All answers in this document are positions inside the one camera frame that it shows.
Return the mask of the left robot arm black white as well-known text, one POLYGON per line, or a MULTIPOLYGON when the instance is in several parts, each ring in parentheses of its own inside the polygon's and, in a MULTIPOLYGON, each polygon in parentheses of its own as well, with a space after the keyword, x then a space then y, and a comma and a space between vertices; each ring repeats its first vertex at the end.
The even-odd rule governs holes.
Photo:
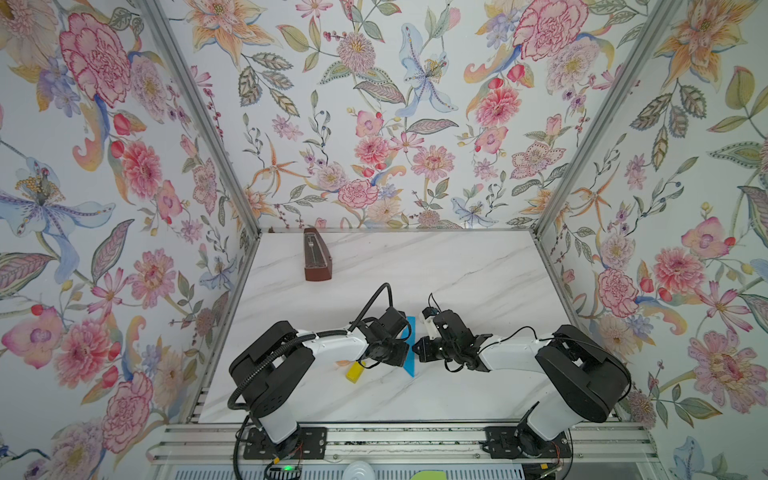
POLYGON ((298 441, 299 424, 287 402, 310 368, 321 361, 402 367, 413 327, 393 307, 348 328, 300 331, 288 321, 272 325, 231 363, 235 388, 227 408, 243 411, 277 448, 298 441))

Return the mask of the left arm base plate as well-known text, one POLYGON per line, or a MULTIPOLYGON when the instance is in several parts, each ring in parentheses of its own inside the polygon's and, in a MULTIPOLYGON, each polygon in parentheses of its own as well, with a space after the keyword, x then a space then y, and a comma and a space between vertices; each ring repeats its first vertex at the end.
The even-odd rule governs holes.
POLYGON ((251 427, 242 440, 245 460, 322 460, 327 447, 328 429, 300 426, 280 443, 274 443, 260 429, 251 427))

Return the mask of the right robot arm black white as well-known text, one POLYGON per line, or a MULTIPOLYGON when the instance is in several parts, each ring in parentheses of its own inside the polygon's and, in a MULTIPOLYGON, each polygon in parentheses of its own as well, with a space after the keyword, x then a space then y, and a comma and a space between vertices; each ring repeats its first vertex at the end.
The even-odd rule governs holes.
POLYGON ((460 371, 539 373, 554 390, 536 402, 517 426, 522 438, 549 442, 582 422, 605 422, 629 393, 625 365, 578 328, 560 326, 548 338, 475 335, 452 310, 427 307, 421 320, 427 335, 413 345, 422 363, 455 363, 460 371))

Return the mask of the blue square paper sheet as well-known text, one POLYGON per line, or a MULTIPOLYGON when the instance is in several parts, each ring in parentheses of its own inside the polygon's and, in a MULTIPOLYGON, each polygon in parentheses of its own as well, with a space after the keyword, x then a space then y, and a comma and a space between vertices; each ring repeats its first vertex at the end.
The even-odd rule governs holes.
POLYGON ((407 349, 407 355, 405 362, 403 364, 403 369, 407 372, 407 374, 411 377, 415 377, 415 354, 412 351, 412 347, 415 342, 415 323, 416 320, 413 316, 407 316, 406 317, 408 326, 406 327, 406 330, 404 333, 401 334, 401 339, 403 339, 408 347, 407 349))

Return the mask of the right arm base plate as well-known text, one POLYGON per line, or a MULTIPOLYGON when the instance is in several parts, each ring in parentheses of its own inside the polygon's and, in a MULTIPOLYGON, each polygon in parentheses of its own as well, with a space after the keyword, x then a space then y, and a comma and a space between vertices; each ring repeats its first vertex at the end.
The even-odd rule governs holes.
POLYGON ((543 440, 532 431, 518 426, 491 426, 484 429, 481 449, 492 459, 533 459, 552 461, 572 457, 571 441, 565 433, 553 440, 543 440))

